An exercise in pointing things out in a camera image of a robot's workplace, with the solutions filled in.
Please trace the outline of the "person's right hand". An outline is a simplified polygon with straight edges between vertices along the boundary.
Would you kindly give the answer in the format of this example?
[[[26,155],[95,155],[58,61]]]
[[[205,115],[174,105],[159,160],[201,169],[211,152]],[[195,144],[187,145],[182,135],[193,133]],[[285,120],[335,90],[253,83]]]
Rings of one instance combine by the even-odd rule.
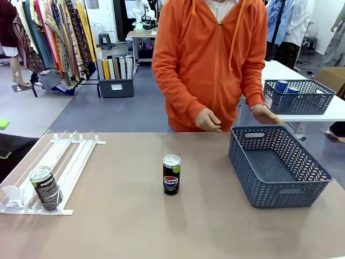
[[[208,108],[200,111],[196,117],[195,124],[198,128],[207,132],[221,132],[221,121]]]

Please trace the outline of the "person's left hand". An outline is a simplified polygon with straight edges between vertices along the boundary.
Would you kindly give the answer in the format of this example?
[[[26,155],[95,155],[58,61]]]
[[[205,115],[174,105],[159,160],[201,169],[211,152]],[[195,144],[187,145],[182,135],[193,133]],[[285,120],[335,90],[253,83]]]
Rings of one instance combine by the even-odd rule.
[[[262,125],[283,125],[284,123],[276,114],[271,112],[265,105],[256,104],[251,107],[251,112],[255,120]]]

